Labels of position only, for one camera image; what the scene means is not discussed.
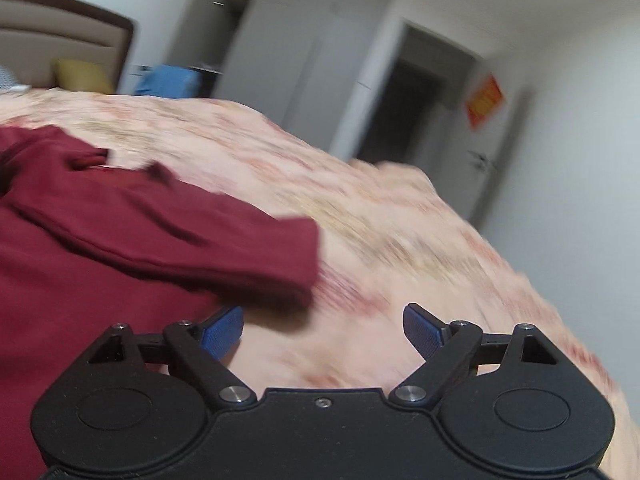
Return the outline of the floral peach bed quilt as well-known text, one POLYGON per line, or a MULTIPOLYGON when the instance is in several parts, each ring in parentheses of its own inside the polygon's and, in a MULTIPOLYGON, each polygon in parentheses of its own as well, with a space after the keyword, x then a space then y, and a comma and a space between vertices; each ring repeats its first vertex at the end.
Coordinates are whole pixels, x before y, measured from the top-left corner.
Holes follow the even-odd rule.
POLYGON ((4 126, 55 125, 108 148, 116 167, 160 162, 181 180, 273 216, 302 214, 321 230, 320 280, 306 318, 246 316, 232 370, 252 388, 390 388, 419 365, 401 312, 415 302, 445 321, 493 333, 537 325, 597 386, 615 414, 602 463, 639 474, 639 429, 600 361, 419 169, 341 162, 251 108, 211 99, 6 93, 4 126))

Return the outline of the mustard yellow pillow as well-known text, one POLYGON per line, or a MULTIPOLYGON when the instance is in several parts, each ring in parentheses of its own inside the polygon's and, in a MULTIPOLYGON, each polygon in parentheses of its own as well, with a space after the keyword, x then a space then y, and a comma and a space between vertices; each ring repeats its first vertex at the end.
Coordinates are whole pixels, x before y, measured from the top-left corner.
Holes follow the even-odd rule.
POLYGON ((52 63, 58 86, 68 91, 114 94, 115 88, 103 67, 71 58, 57 58, 52 63))

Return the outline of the black white checkered pillow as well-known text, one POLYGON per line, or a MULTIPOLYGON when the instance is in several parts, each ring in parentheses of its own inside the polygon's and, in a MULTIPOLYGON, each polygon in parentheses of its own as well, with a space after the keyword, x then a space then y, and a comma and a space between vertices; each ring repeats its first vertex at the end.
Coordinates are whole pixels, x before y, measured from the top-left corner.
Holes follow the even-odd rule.
POLYGON ((17 87, 20 82, 17 80, 14 73, 12 73, 6 66, 0 66, 0 91, 9 91, 14 87, 17 87))

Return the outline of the white bedroom door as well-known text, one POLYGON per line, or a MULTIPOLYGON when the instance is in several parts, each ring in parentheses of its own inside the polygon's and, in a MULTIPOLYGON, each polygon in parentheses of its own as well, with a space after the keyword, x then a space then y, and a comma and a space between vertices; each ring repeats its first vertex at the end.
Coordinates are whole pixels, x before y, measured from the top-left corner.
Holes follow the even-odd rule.
POLYGON ((497 147, 491 153, 469 150, 488 155, 497 164, 496 170, 476 170, 472 166, 472 157, 468 151, 473 180, 472 186, 467 185, 465 189, 472 191, 472 194, 467 197, 463 203, 462 200, 459 200, 458 206, 454 206, 453 202, 450 202, 450 205, 477 231, 483 229, 488 214, 491 211, 492 204, 498 196, 501 185, 506 178, 506 173, 510 169, 513 155, 518 144, 520 144, 521 136, 525 130, 526 122, 528 121, 535 100, 536 90, 534 85, 524 84, 524 86, 516 92, 511 110, 506 114, 506 123, 501 130, 497 147))

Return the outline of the red fu door decoration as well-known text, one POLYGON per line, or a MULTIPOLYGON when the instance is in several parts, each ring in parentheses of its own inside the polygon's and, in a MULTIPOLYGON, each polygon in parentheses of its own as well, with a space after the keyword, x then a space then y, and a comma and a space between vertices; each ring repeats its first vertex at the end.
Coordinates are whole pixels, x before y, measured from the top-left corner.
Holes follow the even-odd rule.
POLYGON ((489 74, 465 102, 466 117, 472 130, 477 130, 504 101, 503 92, 493 74, 489 74))

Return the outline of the grey built-in wardrobe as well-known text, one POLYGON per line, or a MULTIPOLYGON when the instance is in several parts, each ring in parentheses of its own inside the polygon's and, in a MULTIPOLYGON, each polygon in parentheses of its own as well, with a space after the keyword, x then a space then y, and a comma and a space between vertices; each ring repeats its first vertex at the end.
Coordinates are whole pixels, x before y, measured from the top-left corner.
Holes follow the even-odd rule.
POLYGON ((191 0, 165 61, 199 72, 209 96, 349 158, 378 93, 368 71, 393 2, 191 0))

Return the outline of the brown padded bed headboard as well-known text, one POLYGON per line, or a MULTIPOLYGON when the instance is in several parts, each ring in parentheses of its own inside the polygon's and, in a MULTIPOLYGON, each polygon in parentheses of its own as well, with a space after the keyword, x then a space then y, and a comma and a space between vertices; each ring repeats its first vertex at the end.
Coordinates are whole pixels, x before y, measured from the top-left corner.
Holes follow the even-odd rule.
POLYGON ((54 88, 53 62, 70 58, 102 67, 118 87, 136 24, 80 0, 1 0, 1 66, 22 84, 54 88))

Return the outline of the dark red garment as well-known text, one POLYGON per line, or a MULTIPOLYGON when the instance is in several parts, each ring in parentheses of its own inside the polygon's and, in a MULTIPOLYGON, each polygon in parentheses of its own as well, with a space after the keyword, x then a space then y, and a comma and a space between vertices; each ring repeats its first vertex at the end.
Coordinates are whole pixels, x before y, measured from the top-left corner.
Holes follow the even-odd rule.
POLYGON ((311 218, 270 217, 157 162, 112 168, 55 126, 1 131, 1 474, 43 472, 32 408, 108 326, 155 332, 221 301, 306 308, 311 218))

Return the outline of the blue clothing on chair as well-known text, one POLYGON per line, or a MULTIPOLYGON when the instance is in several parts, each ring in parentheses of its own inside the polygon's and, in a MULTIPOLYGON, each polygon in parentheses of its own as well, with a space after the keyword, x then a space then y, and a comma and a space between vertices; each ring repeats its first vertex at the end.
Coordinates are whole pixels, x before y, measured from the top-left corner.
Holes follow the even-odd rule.
POLYGON ((157 65, 146 72, 134 88, 135 96, 163 99, 190 99, 198 95, 201 76, 196 70, 172 65, 157 65))

